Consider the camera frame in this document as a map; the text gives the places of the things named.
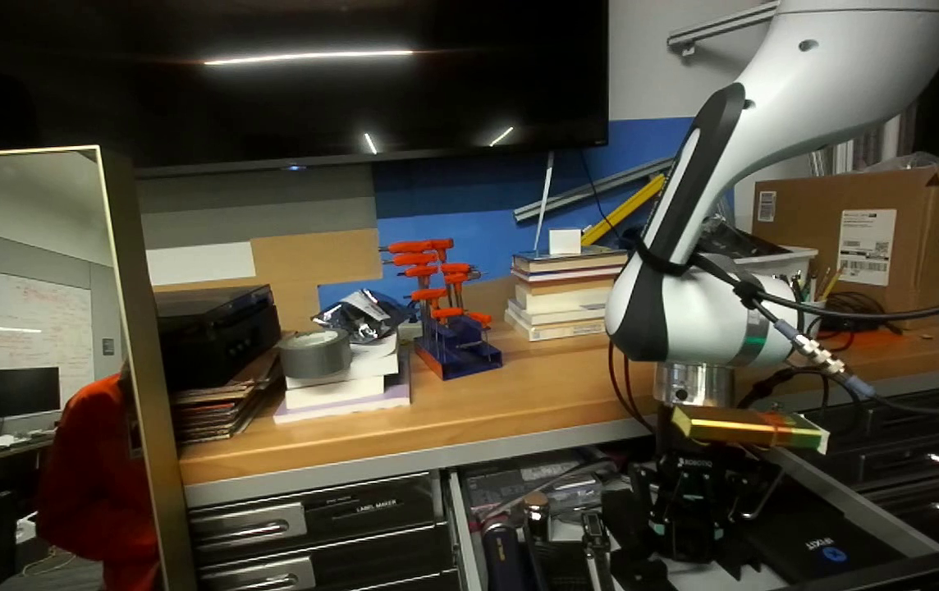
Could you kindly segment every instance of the cardboard box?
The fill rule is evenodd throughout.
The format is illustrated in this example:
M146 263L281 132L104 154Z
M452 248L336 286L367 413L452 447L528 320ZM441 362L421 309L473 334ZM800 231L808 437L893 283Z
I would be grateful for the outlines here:
M761 241L816 249L811 273L837 271L837 294L885 314L939 305L939 167L758 181L753 222Z

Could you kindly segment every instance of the wooden workbench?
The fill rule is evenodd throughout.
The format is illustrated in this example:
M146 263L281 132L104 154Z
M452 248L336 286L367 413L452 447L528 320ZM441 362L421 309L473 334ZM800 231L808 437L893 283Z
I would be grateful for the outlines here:
M275 427L266 410L233 439L191 447L180 456L191 502L212 499L196 497L202 485L240 485L271 474L348 471L345 476L353 480L374 459L406 454L415 454L415 466L444 466L452 465L446 449L461 449L458 459L487 449L479 459L489 459L514 454L524 439L521 454L528 454L528 439L542 434L588 430L596 445L642 434L611 391L605 338L528 345L495 331L492 343L506 354L500 372L441 381L415 364L410 408L285 427ZM939 374L939 329L861 334L842 360L871 385ZM633 364L633 399L642 410L650 410L650 391L654 364Z

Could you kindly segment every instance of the stack of papers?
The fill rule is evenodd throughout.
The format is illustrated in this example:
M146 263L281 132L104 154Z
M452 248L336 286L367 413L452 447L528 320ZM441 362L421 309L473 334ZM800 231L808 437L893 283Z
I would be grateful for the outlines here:
M378 345L351 345L351 364L345 374L296 381L285 379L285 399L275 408L275 425L296 425L308 419L362 413L384 408L410 408L410 387L398 351L398 334Z

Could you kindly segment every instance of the mirror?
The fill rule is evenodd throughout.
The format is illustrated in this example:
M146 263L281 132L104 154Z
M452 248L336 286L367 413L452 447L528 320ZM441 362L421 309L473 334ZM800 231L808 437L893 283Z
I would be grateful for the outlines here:
M175 582L191 567L187 519L130 178L96 145L0 152L0 485L29 497L26 447L44 449L59 408L129 362Z

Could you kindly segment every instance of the red object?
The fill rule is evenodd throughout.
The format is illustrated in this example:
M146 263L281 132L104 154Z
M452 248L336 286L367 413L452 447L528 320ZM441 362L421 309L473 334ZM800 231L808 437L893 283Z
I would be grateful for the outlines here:
M130 419L118 374L75 391L40 480L40 540L100 563L107 591L151 591L162 572Z

